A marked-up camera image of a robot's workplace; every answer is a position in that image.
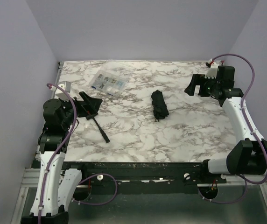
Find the dark green folding umbrella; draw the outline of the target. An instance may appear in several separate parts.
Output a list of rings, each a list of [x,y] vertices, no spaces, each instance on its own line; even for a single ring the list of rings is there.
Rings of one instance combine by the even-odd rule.
[[[161,119],[165,119],[169,116],[167,105],[164,101],[163,94],[161,91],[156,90],[151,95],[153,114],[155,117],[155,122],[159,122]]]

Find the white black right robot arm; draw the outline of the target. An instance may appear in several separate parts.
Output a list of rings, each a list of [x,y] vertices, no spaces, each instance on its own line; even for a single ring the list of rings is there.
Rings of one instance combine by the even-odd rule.
[[[240,88],[234,87],[232,66],[210,68],[206,74],[193,74],[185,93],[193,96],[199,87],[200,97],[212,97],[219,102],[233,128],[236,146],[222,159],[203,162],[211,174],[262,175],[267,170],[267,140],[257,130]]]

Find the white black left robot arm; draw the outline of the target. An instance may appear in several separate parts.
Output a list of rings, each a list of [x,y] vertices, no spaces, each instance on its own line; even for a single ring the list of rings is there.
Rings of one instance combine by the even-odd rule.
[[[98,114],[102,99],[80,92],[81,100],[53,98],[43,104],[45,120],[38,140],[40,174],[35,200],[22,224],[66,224],[68,207],[77,184],[81,181],[82,166],[62,171],[71,133],[78,118],[92,119]]]

